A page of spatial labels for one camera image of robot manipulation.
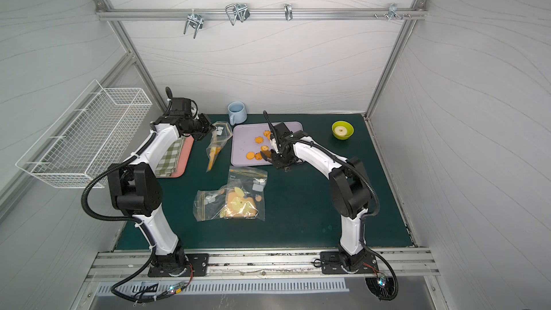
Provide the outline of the lavender plastic tray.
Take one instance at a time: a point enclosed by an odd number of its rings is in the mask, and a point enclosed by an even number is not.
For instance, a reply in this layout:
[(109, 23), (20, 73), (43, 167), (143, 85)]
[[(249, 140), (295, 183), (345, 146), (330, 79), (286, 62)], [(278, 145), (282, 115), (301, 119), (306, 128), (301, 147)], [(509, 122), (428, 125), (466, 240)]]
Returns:
[[(251, 123), (237, 125), (233, 129), (231, 165), (232, 166), (268, 166), (270, 163), (262, 160), (247, 159), (248, 152), (261, 153), (261, 146), (266, 145), (272, 149), (272, 145), (264, 135), (264, 131), (269, 131), (267, 123)], [(261, 136), (264, 138), (262, 144), (255, 143), (255, 138)]]

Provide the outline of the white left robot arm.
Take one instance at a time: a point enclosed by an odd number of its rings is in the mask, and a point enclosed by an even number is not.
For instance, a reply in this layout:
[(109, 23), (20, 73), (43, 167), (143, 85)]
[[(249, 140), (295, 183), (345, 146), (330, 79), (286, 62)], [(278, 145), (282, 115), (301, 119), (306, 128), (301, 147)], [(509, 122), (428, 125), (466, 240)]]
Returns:
[[(188, 259), (179, 237), (170, 228), (162, 209), (163, 191), (155, 175), (163, 155), (182, 137), (200, 141), (215, 130), (211, 120), (199, 112), (190, 98), (173, 96), (165, 88), (168, 107), (150, 124), (148, 139), (128, 159), (111, 164), (85, 187), (81, 206), (90, 217), (106, 221), (133, 222), (147, 239), (152, 251), (152, 265), (165, 274), (179, 275), (188, 268)], [(108, 181), (110, 200), (121, 216), (101, 215), (92, 210), (88, 198), (91, 190), (102, 179)]]

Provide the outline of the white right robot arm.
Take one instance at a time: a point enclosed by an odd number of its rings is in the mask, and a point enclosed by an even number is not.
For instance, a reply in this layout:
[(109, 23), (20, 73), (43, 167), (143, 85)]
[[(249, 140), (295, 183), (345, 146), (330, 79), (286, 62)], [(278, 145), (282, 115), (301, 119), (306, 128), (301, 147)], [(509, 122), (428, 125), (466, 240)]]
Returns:
[(341, 216), (339, 261), (346, 273), (355, 273), (374, 253), (367, 247), (364, 220), (380, 212), (380, 201), (361, 160), (338, 156), (303, 131), (291, 131), (281, 122), (273, 124), (267, 112), (264, 119), (271, 133), (270, 152), (262, 158), (277, 169), (306, 162), (329, 182), (331, 202)]

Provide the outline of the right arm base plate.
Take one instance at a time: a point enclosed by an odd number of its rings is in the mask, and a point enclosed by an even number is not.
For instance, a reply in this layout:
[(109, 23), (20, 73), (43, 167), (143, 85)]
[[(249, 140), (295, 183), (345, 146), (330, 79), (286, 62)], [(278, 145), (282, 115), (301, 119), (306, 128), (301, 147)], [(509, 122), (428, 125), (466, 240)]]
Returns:
[(366, 251), (356, 255), (344, 251), (322, 251), (312, 264), (320, 268), (324, 275), (375, 275), (379, 272), (376, 257)]

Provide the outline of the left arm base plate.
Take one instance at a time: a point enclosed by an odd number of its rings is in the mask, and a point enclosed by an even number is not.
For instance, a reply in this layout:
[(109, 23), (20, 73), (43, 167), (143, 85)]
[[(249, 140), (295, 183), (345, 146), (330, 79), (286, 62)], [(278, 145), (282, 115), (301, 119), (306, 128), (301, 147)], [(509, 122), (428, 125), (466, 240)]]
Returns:
[(163, 268), (152, 265), (147, 273), (150, 278), (184, 278), (190, 276), (206, 276), (209, 255), (207, 253), (187, 254), (185, 267)]

